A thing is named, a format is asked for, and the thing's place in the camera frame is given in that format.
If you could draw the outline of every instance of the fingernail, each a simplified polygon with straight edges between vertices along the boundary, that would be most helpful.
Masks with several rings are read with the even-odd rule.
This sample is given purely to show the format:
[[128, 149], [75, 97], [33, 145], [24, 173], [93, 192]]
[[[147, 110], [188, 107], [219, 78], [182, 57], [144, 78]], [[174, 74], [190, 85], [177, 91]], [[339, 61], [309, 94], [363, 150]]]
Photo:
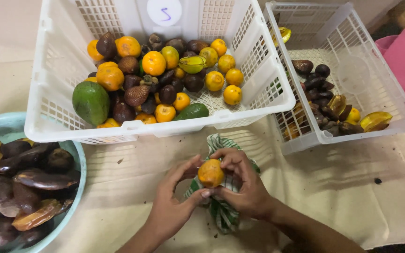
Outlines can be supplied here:
[[211, 190], [207, 189], [201, 193], [203, 198], [208, 198], [212, 194]]

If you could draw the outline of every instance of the small white plastic crate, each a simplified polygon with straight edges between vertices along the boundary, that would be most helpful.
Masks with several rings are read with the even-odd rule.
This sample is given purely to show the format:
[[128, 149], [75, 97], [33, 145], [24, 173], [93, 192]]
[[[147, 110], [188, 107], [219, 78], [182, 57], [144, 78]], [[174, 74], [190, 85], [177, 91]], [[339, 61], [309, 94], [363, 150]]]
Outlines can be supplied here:
[[[275, 15], [279, 14], [279, 27], [291, 29], [290, 40], [284, 44]], [[311, 4], [271, 1], [264, 11], [272, 37], [278, 40], [276, 48], [281, 63], [287, 71], [290, 86], [303, 110], [275, 114], [282, 138], [284, 155], [307, 148], [342, 141], [405, 132], [405, 93], [380, 54], [371, 36], [351, 3]], [[327, 79], [335, 84], [332, 92], [346, 96], [347, 104], [357, 108], [361, 116], [384, 111], [393, 118], [390, 126], [382, 131], [333, 137], [321, 131], [309, 107], [299, 82], [305, 79], [296, 74], [291, 60], [310, 60], [314, 69], [319, 64], [330, 67]], [[304, 122], [295, 130], [298, 136], [286, 136], [289, 122]]]
[[[168, 26], [169, 19], [176, 23]], [[133, 36], [140, 44], [153, 32], [165, 40], [222, 38], [244, 73], [241, 104], [229, 106], [221, 91], [203, 88], [188, 94], [192, 103], [208, 107], [209, 117], [149, 125], [130, 121], [121, 127], [93, 129], [74, 112], [71, 95], [96, 71], [87, 44], [107, 31], [116, 38]], [[295, 97], [256, 0], [43, 0], [25, 124], [26, 136], [34, 141], [99, 145], [135, 141], [139, 135], [164, 137], [210, 126], [240, 127], [294, 106]]]

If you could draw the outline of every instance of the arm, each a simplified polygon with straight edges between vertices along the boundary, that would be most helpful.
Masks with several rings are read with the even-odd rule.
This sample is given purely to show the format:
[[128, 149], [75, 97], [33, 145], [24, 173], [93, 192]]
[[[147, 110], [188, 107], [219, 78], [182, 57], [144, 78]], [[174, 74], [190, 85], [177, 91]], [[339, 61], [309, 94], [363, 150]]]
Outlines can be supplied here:
[[145, 224], [116, 253], [153, 252], [184, 226], [198, 204], [212, 193], [209, 189], [195, 191], [183, 203], [179, 203], [173, 196], [180, 181], [194, 178], [198, 173], [198, 167], [204, 162], [200, 158], [200, 155], [196, 155], [183, 165], [168, 171], [157, 186], [153, 208]]
[[271, 197], [244, 152], [237, 149], [219, 149], [211, 156], [214, 159], [220, 157], [224, 157], [221, 167], [241, 178], [243, 185], [239, 193], [218, 187], [215, 194], [239, 212], [272, 223], [294, 242], [306, 244], [311, 248], [311, 252], [365, 252], [359, 245], [332, 228]]

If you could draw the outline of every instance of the plastic basin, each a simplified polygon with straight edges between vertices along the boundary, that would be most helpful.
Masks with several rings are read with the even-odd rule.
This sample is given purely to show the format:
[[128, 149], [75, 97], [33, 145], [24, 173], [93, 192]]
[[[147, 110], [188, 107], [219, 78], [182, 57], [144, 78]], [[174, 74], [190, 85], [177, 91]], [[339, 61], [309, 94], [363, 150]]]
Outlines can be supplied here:
[[[10, 112], [0, 114], [0, 141], [2, 143], [8, 143], [20, 138], [26, 137], [24, 135], [24, 122], [26, 118], [25, 112]], [[7, 251], [1, 249], [0, 252], [11, 252], [11, 253], [36, 253], [42, 250], [46, 245], [48, 245], [60, 231], [65, 227], [65, 225], [70, 220], [71, 216], [79, 204], [82, 197], [82, 192], [84, 191], [84, 186], [86, 184], [87, 176], [87, 164], [84, 150], [79, 142], [75, 141], [62, 141], [59, 142], [60, 147], [70, 152], [75, 161], [75, 169], [81, 171], [81, 180], [79, 183], [79, 188], [77, 189], [76, 198], [72, 204], [70, 210], [67, 212], [54, 217], [54, 230], [42, 241], [35, 244], [32, 247], [26, 249], [15, 249], [12, 251]]]

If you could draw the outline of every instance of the green striped cloth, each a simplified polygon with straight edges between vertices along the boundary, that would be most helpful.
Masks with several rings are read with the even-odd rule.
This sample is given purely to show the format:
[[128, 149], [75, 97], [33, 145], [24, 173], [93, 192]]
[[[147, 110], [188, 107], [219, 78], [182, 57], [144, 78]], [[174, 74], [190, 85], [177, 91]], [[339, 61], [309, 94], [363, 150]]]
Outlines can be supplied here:
[[[207, 137], [207, 144], [209, 145], [209, 156], [217, 149], [222, 148], [236, 148], [242, 150], [233, 140], [221, 138], [219, 134], [209, 135]], [[252, 163], [252, 168], [260, 174], [260, 168], [256, 165], [256, 161], [252, 159], [250, 159], [250, 161]], [[233, 192], [239, 192], [241, 182], [234, 180], [231, 175], [226, 175], [225, 181], [221, 185]], [[204, 186], [199, 181], [198, 176], [196, 176], [193, 179], [190, 188], [184, 194], [184, 197], [188, 198], [192, 193], [202, 188], [204, 188]], [[217, 227], [222, 233], [227, 234], [237, 229], [237, 226], [239, 225], [239, 212], [233, 209], [228, 202], [217, 196], [211, 196], [206, 199], [202, 205], [209, 208], [210, 215], [215, 220]]]

